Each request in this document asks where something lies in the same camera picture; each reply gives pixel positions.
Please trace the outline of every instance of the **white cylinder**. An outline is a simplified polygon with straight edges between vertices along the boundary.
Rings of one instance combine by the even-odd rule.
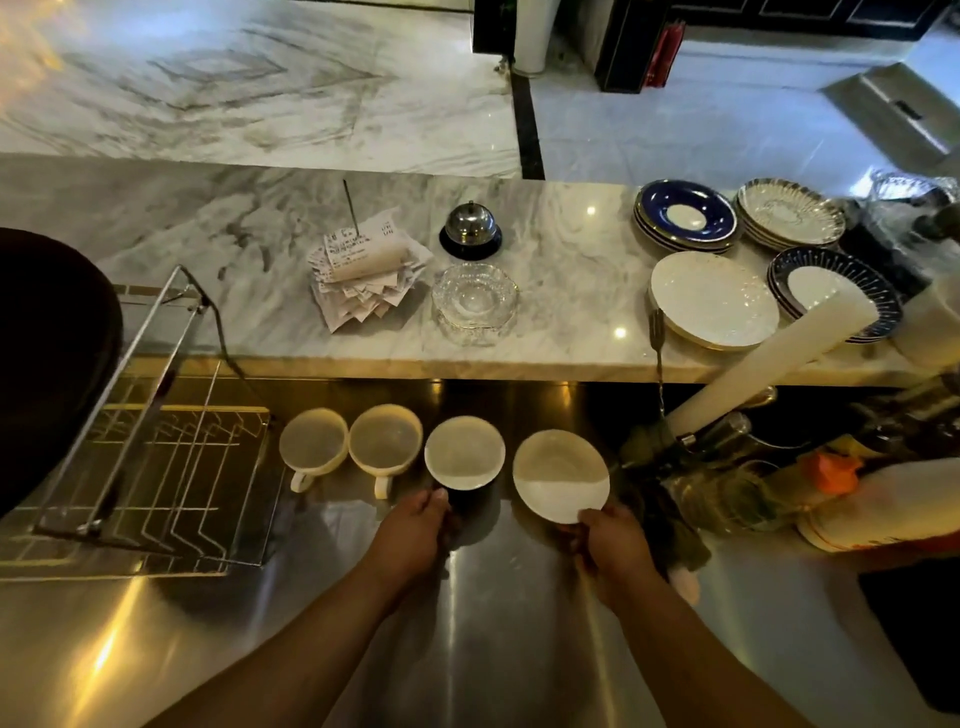
[[[719,420],[875,320],[876,307],[859,289],[837,291],[667,415],[670,432],[681,437]]]
[[[536,76],[546,68],[546,47],[560,0],[516,0],[514,71]]]
[[[848,496],[803,514],[797,529],[824,551],[852,551],[960,530],[960,458],[891,465]]]
[[[908,301],[892,338],[918,366],[943,369],[960,361],[960,272],[934,280]]]

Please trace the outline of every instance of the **black cabinet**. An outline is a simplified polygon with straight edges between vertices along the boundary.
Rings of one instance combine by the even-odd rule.
[[[672,19],[765,31],[917,40],[949,0],[680,0]]]

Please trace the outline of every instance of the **black floor stripe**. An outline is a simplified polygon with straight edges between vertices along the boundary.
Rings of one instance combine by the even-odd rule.
[[[464,15],[473,15],[473,11],[453,10],[451,8],[424,8],[420,5],[384,5],[383,3],[368,3],[364,0],[309,0],[314,3],[334,3],[336,5],[365,5],[368,8],[398,8],[404,11],[425,12],[459,12]]]
[[[520,169],[523,170],[523,179],[545,180],[543,157],[540,155],[540,138],[537,136],[537,117],[534,115],[534,101],[530,97],[530,79],[511,73],[510,87],[514,93],[516,141],[520,147]]]

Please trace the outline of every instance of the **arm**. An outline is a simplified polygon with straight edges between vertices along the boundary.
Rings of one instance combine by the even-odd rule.
[[[811,728],[713,636],[660,578],[639,523],[621,505],[582,511],[583,566],[624,637],[670,728]]]
[[[436,561],[446,490],[401,500],[366,555],[276,635],[145,728],[321,725],[380,622]]]

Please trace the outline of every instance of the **hand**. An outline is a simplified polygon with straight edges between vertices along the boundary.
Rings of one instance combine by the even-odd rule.
[[[388,601],[395,600],[434,565],[449,510],[444,488],[418,491],[398,502],[376,529],[357,569],[372,577]]]
[[[588,559],[577,554],[578,566],[596,579],[597,596],[617,612],[636,586],[650,579],[662,581],[643,529],[630,509],[608,503],[602,511],[589,508],[578,515],[587,527]]]

